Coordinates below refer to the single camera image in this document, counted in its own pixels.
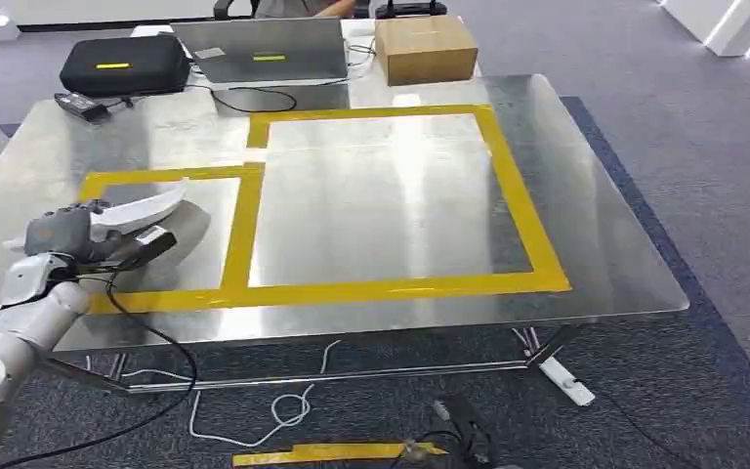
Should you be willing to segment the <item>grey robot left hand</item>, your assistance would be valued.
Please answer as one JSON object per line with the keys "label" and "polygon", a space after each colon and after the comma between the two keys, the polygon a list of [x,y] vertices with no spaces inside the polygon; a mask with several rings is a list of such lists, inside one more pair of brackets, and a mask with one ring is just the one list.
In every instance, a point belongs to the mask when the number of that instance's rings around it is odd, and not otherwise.
{"label": "grey robot left hand", "polygon": [[101,262],[122,244],[119,231],[91,239],[91,216],[101,215],[110,207],[102,199],[76,202],[56,211],[48,211],[32,220],[25,231],[23,253],[32,256],[45,252],[67,254],[80,264]]}

